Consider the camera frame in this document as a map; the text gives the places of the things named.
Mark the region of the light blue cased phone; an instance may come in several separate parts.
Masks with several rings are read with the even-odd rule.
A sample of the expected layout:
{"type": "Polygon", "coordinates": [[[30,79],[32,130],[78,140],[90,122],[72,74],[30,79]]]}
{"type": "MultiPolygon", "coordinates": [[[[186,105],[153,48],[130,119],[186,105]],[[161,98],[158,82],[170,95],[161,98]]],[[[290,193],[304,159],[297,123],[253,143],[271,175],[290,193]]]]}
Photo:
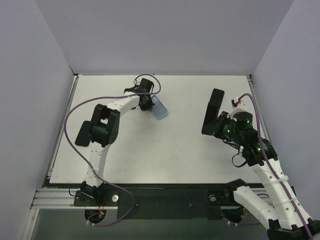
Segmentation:
{"type": "Polygon", "coordinates": [[[153,102],[153,107],[150,112],[157,120],[162,120],[169,114],[167,108],[156,95],[152,95],[151,100],[153,102]]]}

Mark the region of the black phone from blue case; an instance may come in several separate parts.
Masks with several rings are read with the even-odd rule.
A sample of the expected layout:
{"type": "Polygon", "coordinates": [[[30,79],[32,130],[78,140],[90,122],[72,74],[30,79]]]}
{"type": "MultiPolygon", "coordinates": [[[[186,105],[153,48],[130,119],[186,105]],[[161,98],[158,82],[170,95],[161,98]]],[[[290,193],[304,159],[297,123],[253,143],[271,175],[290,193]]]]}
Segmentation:
{"type": "Polygon", "coordinates": [[[221,104],[222,99],[220,98],[214,98],[208,102],[201,129],[203,135],[211,136],[213,134],[221,104]]]}

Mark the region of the blue phone black screen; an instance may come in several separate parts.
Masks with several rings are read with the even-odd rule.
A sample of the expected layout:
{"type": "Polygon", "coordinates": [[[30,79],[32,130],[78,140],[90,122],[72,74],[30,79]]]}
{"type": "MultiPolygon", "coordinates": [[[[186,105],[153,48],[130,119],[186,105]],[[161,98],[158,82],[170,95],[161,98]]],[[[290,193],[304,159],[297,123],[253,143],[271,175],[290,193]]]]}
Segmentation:
{"type": "Polygon", "coordinates": [[[219,100],[222,101],[225,95],[225,91],[221,89],[214,88],[211,94],[211,100],[219,100]]]}

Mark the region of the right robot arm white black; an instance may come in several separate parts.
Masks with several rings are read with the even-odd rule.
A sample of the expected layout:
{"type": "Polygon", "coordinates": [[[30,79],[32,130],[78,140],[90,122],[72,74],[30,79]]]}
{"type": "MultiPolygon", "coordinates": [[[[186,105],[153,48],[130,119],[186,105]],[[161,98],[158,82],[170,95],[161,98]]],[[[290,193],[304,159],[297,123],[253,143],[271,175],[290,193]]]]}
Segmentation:
{"type": "Polygon", "coordinates": [[[266,203],[246,182],[236,179],[223,192],[226,203],[238,203],[247,209],[265,227],[270,240],[311,240],[319,235],[319,220],[312,219],[298,200],[271,143],[259,139],[251,113],[240,111],[229,116],[224,111],[211,128],[214,137],[237,147],[271,201],[266,203]]]}

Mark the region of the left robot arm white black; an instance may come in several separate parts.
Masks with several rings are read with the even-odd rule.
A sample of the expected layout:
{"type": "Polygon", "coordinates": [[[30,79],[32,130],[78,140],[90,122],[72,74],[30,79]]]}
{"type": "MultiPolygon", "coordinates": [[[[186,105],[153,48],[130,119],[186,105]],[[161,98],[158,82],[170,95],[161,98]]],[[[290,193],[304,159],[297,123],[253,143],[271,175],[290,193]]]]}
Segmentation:
{"type": "Polygon", "coordinates": [[[121,116],[136,107],[142,111],[151,110],[154,106],[150,96],[153,88],[152,81],[142,78],[138,84],[126,88],[121,98],[107,105],[97,104],[91,120],[83,122],[75,144],[91,145],[88,170],[80,185],[80,191],[90,205],[97,206],[103,200],[103,172],[108,151],[119,134],[121,116]]]}

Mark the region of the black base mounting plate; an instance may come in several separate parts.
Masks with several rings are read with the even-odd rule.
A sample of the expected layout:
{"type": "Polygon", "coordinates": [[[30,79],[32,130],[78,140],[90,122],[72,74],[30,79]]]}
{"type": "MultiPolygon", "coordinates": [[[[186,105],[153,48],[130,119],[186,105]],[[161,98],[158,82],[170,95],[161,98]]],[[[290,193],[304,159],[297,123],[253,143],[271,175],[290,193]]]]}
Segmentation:
{"type": "Polygon", "coordinates": [[[93,198],[77,190],[74,206],[85,207],[85,217],[116,210],[126,220],[192,220],[226,217],[240,222],[247,216],[226,183],[124,184],[121,189],[104,184],[93,198]]]}

